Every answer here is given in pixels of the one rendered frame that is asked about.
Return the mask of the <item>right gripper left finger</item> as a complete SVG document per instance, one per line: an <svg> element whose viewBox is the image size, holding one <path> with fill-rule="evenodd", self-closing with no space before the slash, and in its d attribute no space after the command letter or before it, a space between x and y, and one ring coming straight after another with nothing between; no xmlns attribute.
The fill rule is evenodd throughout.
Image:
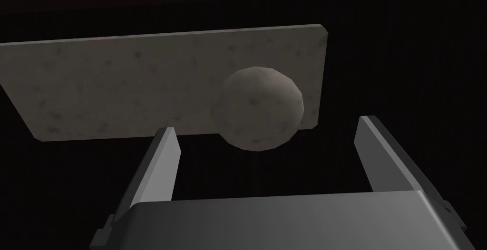
<svg viewBox="0 0 487 250"><path fill-rule="evenodd" d="M113 221L119 220L140 202L169 202L180 156L181 149L174 128L160 128L134 174Z"/></svg>

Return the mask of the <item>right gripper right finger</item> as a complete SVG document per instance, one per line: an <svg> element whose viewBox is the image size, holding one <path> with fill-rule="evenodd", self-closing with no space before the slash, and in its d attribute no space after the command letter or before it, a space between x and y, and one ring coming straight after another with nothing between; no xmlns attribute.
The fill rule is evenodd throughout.
<svg viewBox="0 0 487 250"><path fill-rule="evenodd" d="M354 146L373 191L423 191L452 209L376 116L359 117Z"/></svg>

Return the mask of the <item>beige speckled drawer front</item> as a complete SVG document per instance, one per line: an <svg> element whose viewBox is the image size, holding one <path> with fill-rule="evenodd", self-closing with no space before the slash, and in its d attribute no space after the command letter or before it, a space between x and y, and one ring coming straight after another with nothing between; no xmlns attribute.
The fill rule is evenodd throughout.
<svg viewBox="0 0 487 250"><path fill-rule="evenodd" d="M248 67L289 77L318 123L328 32L320 24L0 43L0 85L44 142L214 134L211 103Z"/></svg>

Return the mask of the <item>beige speckled round knob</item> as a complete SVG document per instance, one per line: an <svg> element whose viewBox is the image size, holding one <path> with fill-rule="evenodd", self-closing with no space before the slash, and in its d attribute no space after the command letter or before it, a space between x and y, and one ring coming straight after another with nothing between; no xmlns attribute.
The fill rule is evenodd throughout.
<svg viewBox="0 0 487 250"><path fill-rule="evenodd" d="M286 75L266 67L249 67L230 75L211 108L220 136L232 146L253 152L288 142L303 115L299 88Z"/></svg>

